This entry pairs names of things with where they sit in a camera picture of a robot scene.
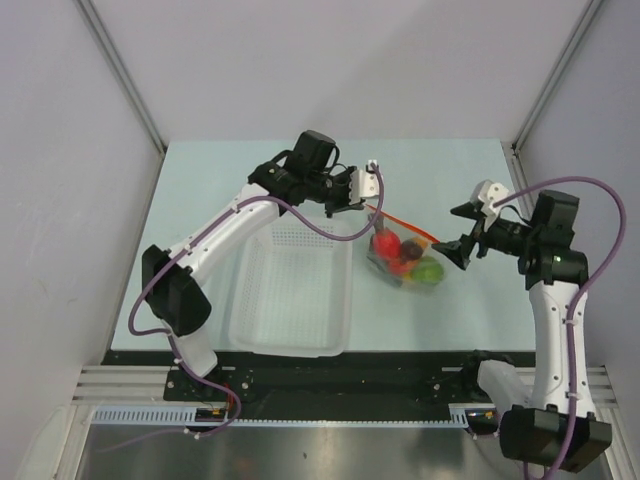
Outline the green custard apple toy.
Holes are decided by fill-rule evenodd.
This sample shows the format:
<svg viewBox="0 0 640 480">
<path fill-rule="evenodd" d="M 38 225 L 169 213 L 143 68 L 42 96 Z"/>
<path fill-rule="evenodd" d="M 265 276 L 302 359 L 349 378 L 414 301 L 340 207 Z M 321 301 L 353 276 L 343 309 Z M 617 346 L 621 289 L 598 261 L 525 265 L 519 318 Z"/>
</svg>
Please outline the green custard apple toy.
<svg viewBox="0 0 640 480">
<path fill-rule="evenodd" d="M 437 260 L 423 259 L 410 272 L 410 276 L 416 283 L 435 285 L 444 279 L 445 270 Z"/>
</svg>

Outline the dark red toy fruit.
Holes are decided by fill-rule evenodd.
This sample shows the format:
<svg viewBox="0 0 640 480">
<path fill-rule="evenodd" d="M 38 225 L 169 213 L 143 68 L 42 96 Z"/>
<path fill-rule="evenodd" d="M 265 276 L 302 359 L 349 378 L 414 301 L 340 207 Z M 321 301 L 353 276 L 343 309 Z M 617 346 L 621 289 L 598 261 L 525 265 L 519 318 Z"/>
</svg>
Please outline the dark red toy fruit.
<svg viewBox="0 0 640 480">
<path fill-rule="evenodd" d="M 428 244 L 421 239 L 405 240 L 401 244 L 401 259 L 406 262 L 419 260 L 423 256 L 427 246 Z"/>
</svg>

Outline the clear zip top bag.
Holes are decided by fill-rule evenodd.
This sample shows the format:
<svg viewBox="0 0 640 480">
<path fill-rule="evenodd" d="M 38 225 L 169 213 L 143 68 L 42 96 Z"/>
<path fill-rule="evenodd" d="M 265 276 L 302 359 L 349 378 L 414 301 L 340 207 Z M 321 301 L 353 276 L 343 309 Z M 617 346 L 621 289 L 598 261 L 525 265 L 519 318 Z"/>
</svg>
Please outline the clear zip top bag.
<svg viewBox="0 0 640 480">
<path fill-rule="evenodd" d="M 381 212 L 368 234 L 367 264 L 389 285 L 415 294 L 431 294 L 448 275 L 446 259 L 434 249 L 429 232 Z"/>
</svg>

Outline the red orange toy mango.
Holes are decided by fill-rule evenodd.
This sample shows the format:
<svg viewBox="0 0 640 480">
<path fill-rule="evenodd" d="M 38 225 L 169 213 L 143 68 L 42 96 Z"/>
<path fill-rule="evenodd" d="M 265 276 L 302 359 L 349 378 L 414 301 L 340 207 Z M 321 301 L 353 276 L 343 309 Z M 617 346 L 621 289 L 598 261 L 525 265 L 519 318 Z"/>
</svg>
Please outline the red orange toy mango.
<svg viewBox="0 0 640 480">
<path fill-rule="evenodd" d="M 417 260 L 394 259 L 388 262 L 388 271 L 394 276 L 403 277 L 404 275 L 410 273 L 415 268 L 417 263 Z"/>
</svg>

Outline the red toy apple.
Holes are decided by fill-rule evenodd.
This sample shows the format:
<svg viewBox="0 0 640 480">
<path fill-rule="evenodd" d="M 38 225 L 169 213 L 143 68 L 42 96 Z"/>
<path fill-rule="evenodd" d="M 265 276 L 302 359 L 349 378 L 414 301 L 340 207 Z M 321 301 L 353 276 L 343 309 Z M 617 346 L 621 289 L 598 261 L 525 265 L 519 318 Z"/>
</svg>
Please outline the red toy apple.
<svg viewBox="0 0 640 480">
<path fill-rule="evenodd" d="M 401 254 L 401 241 L 389 229 L 383 229 L 375 233 L 372 237 L 372 246 L 376 255 L 387 261 L 394 260 Z"/>
</svg>

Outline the grey toy fish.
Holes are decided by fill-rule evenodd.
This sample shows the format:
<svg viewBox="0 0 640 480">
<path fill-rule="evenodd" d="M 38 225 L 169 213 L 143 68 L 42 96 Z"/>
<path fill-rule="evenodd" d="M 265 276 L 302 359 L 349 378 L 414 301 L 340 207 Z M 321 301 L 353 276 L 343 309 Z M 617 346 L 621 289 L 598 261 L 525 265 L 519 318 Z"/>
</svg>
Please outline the grey toy fish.
<svg viewBox="0 0 640 480">
<path fill-rule="evenodd" d="M 393 234 L 393 232 L 385 226 L 384 219 L 382 217 L 377 218 L 373 225 L 373 230 L 374 238 L 389 238 Z"/>
</svg>

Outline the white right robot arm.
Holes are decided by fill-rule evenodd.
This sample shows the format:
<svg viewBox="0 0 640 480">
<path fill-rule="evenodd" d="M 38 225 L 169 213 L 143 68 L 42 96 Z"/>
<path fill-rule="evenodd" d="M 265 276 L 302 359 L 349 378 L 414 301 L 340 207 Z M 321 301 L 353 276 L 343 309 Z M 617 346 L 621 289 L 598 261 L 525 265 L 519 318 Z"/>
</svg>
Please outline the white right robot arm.
<svg viewBox="0 0 640 480">
<path fill-rule="evenodd" d="M 505 357 L 480 352 L 461 388 L 473 401 L 493 402 L 504 457 L 549 475 L 578 473 L 612 443 L 612 428 L 597 419 L 588 384 L 582 324 L 588 260 L 571 247 L 579 200 L 543 190 L 531 219 L 514 222 L 500 216 L 508 195 L 500 183 L 478 184 L 469 202 L 451 211 L 473 220 L 473 229 L 435 249 L 460 269 L 472 255 L 491 250 L 517 258 L 534 318 L 534 383 L 527 386 Z"/>
</svg>

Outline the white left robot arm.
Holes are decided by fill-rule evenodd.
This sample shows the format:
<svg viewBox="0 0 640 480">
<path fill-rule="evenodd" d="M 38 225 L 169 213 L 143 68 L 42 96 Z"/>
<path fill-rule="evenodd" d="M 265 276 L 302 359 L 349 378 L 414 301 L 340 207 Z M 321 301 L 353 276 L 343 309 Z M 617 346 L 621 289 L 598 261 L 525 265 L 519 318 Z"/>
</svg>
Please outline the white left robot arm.
<svg viewBox="0 0 640 480">
<path fill-rule="evenodd" d="M 168 248 L 148 247 L 142 255 L 142 290 L 134 305 L 147 304 L 160 320 L 177 362 L 190 370 L 186 387 L 197 398 L 214 397 L 221 376 L 217 355 L 206 332 L 212 305 L 203 286 L 233 248 L 261 228 L 312 201 L 327 217 L 363 209 L 380 194 L 380 169 L 370 160 L 363 168 L 338 164 L 336 142 L 313 130 L 300 134 L 293 148 L 260 164 L 225 209 L 208 224 Z"/>
</svg>

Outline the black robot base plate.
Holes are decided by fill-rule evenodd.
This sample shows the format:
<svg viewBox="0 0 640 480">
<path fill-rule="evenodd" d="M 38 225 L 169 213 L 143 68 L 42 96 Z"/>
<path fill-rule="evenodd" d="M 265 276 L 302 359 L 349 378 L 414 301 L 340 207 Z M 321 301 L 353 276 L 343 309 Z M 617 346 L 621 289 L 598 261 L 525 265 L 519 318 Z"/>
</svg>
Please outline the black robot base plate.
<svg viewBox="0 0 640 480">
<path fill-rule="evenodd" d="M 227 403 L 243 420 L 426 422 L 453 403 L 484 403 L 476 375 L 483 360 L 515 355 L 472 352 L 344 353 L 316 359 L 225 353 L 204 383 L 172 368 L 166 401 Z"/>
</svg>

